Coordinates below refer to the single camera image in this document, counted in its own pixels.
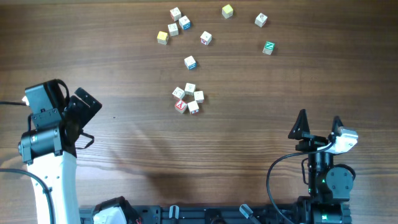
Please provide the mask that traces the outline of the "red top letter block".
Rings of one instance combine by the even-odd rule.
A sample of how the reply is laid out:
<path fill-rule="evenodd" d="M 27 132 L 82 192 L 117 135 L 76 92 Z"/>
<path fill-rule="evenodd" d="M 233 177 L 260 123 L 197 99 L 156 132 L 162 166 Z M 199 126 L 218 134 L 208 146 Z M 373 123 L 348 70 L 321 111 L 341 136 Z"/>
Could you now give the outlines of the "red top letter block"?
<path fill-rule="evenodd" d="M 184 102 L 183 100 L 178 100 L 175 104 L 175 109 L 179 112 L 179 113 L 184 113 L 185 110 L 187 109 L 187 103 Z"/>

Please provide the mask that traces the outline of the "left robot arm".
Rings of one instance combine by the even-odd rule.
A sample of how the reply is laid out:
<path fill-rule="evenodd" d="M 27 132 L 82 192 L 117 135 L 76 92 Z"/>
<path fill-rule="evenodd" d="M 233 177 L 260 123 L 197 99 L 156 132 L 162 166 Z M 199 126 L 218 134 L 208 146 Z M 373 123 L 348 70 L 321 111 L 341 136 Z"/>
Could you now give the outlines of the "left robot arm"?
<path fill-rule="evenodd" d="M 37 220 L 80 223 L 75 143 L 102 105 L 82 88 L 71 95 L 59 79 L 26 88 L 23 100 L 32 113 L 18 150 L 33 174 Z"/>

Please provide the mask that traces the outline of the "white block red side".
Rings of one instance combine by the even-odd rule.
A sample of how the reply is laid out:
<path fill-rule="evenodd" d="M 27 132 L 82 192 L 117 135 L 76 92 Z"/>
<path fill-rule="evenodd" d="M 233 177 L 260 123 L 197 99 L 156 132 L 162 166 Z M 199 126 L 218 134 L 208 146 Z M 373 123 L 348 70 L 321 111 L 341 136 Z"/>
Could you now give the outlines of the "white block red side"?
<path fill-rule="evenodd" d="M 196 101 L 191 101 L 187 104 L 190 114 L 199 112 L 199 105 Z"/>

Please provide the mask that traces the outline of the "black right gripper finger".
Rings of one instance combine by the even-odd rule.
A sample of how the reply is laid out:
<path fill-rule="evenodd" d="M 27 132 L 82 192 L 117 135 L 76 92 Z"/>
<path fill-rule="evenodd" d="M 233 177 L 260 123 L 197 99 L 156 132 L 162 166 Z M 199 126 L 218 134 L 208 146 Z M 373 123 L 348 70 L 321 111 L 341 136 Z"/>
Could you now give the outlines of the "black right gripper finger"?
<path fill-rule="evenodd" d="M 310 128 L 308 125 L 306 109 L 301 109 L 293 128 L 291 129 L 289 139 L 304 140 L 310 139 Z"/>
<path fill-rule="evenodd" d="M 340 117 L 339 116 L 335 116 L 333 118 L 332 127 L 331 127 L 331 133 L 330 133 L 329 137 L 341 136 L 341 131 L 340 131 L 341 127 L 343 127 L 343 123 L 342 123 Z"/>

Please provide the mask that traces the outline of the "cat picture red block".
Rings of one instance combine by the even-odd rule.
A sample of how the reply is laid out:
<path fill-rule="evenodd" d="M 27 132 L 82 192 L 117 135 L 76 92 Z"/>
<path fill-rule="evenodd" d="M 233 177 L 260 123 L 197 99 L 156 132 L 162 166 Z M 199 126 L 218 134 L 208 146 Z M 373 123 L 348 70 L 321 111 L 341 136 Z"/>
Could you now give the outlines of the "cat picture red block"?
<path fill-rule="evenodd" d="M 174 89 L 174 91 L 172 92 L 172 96 L 176 99 L 176 100 L 182 100 L 185 96 L 185 91 L 183 89 L 181 89 L 180 87 L 176 87 Z"/>

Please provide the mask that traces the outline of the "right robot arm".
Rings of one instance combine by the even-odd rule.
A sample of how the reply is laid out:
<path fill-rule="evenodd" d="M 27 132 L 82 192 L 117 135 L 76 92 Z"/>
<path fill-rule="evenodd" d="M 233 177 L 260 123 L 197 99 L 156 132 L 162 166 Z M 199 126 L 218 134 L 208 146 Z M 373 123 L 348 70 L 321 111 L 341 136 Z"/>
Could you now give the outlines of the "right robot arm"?
<path fill-rule="evenodd" d="M 310 133 L 307 113 L 300 110 L 288 135 L 298 140 L 295 150 L 306 153 L 308 197 L 301 196 L 293 205 L 294 223 L 351 223 L 349 207 L 356 173 L 350 166 L 335 164 L 333 158 L 347 153 L 358 143 L 355 130 L 343 126 L 340 118 L 333 119 L 327 137 Z"/>

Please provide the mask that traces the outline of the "number four wooden block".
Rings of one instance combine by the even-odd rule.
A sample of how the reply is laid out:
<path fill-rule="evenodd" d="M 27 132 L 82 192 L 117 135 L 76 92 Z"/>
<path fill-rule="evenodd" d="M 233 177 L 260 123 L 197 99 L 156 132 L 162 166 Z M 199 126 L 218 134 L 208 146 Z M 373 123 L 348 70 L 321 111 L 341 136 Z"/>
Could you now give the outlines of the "number four wooden block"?
<path fill-rule="evenodd" d="M 195 89 L 196 89 L 196 84 L 186 83 L 184 91 L 186 95 L 193 96 Z"/>

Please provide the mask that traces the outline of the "bird picture red block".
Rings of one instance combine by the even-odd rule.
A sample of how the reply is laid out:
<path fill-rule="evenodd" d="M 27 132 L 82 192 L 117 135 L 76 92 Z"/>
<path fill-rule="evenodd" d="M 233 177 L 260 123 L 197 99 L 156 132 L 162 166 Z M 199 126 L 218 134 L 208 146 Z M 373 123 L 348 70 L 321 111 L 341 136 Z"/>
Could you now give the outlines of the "bird picture red block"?
<path fill-rule="evenodd" d="M 202 103 L 204 102 L 204 92 L 203 91 L 195 91 L 194 92 L 194 99 L 197 103 Z"/>

